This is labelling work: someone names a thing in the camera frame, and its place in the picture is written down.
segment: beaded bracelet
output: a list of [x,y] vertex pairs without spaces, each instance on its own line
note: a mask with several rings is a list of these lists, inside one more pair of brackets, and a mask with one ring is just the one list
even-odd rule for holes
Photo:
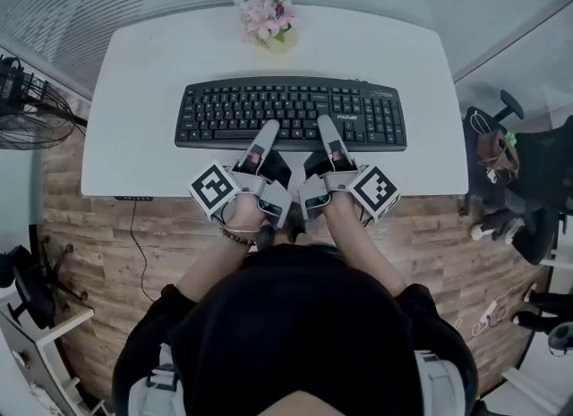
[[238,242],[239,244],[245,244],[249,247],[254,246],[254,241],[253,240],[247,240],[246,238],[243,238],[241,236],[237,236],[236,234],[233,234],[231,232],[229,232],[226,228],[221,227],[221,233],[223,234],[223,236],[225,236],[226,238],[229,238],[235,242]]

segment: brown bag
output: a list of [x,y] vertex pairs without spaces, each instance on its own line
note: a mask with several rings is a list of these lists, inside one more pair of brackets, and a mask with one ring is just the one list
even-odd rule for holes
[[492,169],[498,176],[507,176],[510,181],[517,179],[519,174],[517,151],[508,144],[502,130],[480,134],[477,137],[477,157],[480,165]]

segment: white desk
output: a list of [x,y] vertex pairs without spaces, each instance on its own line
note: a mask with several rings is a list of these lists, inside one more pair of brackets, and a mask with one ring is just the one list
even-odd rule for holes
[[[408,148],[356,153],[404,195],[467,192],[466,151],[454,84],[438,35],[368,13],[296,7],[299,43],[274,55],[239,38],[238,8],[144,21],[118,30],[99,73],[83,153],[81,191],[93,196],[187,197],[186,183],[240,151],[180,149],[175,122],[186,85],[256,75],[360,79],[398,90]],[[304,181],[308,153],[282,152]]]

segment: fan grille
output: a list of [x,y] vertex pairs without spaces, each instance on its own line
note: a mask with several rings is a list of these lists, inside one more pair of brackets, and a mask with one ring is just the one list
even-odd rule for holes
[[0,149],[48,149],[73,127],[72,110],[51,84],[17,68],[0,71]]

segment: black keyboard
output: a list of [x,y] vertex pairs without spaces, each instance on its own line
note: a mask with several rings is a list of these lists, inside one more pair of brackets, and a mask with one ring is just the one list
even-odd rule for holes
[[280,123],[273,148],[323,150],[319,115],[330,115],[351,152],[406,149],[398,92],[363,81],[320,77],[245,77],[188,85],[175,144],[247,149],[270,119]]

